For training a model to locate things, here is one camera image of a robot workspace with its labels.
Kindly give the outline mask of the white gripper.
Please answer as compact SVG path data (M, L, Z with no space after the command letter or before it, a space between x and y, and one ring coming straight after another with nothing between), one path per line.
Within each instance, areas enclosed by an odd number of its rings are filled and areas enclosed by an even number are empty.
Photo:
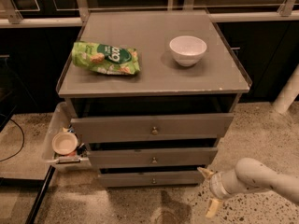
M206 210L206 218L213 218L219 208L223 204L223 200L227 200L232 197L232 194L228 192L225 187L225 184L229 184L229 178L231 177L230 172L215 172L203 168L198 167L197 170L202 174L204 179L209 181L209 188L212 194L217 198L212 198L208 201L207 210Z

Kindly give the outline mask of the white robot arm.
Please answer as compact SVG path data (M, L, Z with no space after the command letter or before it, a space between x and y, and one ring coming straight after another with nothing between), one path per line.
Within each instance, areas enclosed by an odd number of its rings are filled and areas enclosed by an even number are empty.
M212 172L198 167L213 197L209 199L206 217L213 218L221 205L237 194L274 191L276 194L299 204L299 178L278 173L252 158L239 160L235 167L225 172Z

